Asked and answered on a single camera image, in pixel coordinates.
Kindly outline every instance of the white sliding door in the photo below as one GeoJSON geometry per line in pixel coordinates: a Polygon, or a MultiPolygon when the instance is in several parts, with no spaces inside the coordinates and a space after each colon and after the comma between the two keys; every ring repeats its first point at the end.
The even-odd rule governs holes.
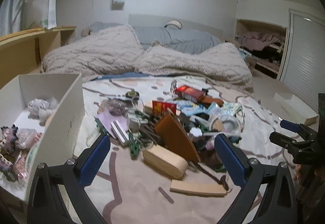
{"type": "Polygon", "coordinates": [[[318,93],[325,93],[325,22],[290,11],[287,57],[280,78],[318,112],[318,93]]]}

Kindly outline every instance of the headboard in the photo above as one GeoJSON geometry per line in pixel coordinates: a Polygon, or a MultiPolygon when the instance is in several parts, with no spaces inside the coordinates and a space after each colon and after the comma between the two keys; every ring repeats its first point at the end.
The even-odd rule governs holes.
{"type": "Polygon", "coordinates": [[[132,26],[159,26],[164,27],[165,24],[170,21],[176,19],[180,21],[183,25],[183,29],[190,30],[198,30],[201,32],[207,32],[219,39],[223,39],[223,31],[213,28],[211,26],[203,25],[200,23],[195,23],[183,19],[177,19],[175,17],[165,17],[158,15],[148,15],[148,14],[129,14],[129,24],[132,26]]]}

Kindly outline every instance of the open cardboard box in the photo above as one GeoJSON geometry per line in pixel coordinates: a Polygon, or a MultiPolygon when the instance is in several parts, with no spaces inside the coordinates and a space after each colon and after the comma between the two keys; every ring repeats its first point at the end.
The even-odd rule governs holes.
{"type": "Polygon", "coordinates": [[[31,162],[26,185],[9,182],[0,172],[0,186],[18,199],[28,202],[30,187],[37,165],[64,164],[71,158],[79,128],[85,114],[82,94],[82,77],[77,74],[19,75],[0,90],[0,125],[33,128],[43,132],[34,161],[31,162]],[[55,97],[59,104],[47,129],[39,124],[27,110],[34,98],[55,97]]]}
{"type": "Polygon", "coordinates": [[[306,126],[316,123],[318,114],[297,96],[275,93],[274,99],[282,105],[296,123],[302,123],[306,126]]]}

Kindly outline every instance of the white wall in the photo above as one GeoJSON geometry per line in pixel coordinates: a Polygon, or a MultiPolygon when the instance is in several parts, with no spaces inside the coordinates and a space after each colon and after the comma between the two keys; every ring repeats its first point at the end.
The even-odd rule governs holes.
{"type": "Polygon", "coordinates": [[[238,0],[237,19],[255,20],[289,26],[289,8],[325,20],[325,10],[283,0],[238,0]]]}
{"type": "Polygon", "coordinates": [[[176,17],[235,33],[237,0],[126,0],[122,10],[112,9],[112,0],[57,0],[58,25],[76,25],[77,36],[95,21],[128,23],[129,14],[176,17]]]}

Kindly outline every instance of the door frame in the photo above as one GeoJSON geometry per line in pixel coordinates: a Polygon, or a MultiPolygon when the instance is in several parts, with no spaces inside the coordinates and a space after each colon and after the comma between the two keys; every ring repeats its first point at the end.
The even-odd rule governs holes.
{"type": "Polygon", "coordinates": [[[292,41],[293,41],[293,33],[294,33],[294,15],[298,15],[303,17],[306,20],[318,23],[322,26],[325,27],[325,21],[308,13],[304,13],[298,10],[294,9],[289,9],[289,27],[288,27],[288,33],[289,33],[289,38],[288,38],[288,45],[286,46],[286,52],[285,55],[283,55],[282,60],[284,60],[284,65],[283,69],[281,71],[280,75],[280,81],[283,82],[284,76],[287,72],[288,64],[289,64],[289,59],[290,59],[290,53],[291,53],[291,48],[292,48],[292,41]]]}

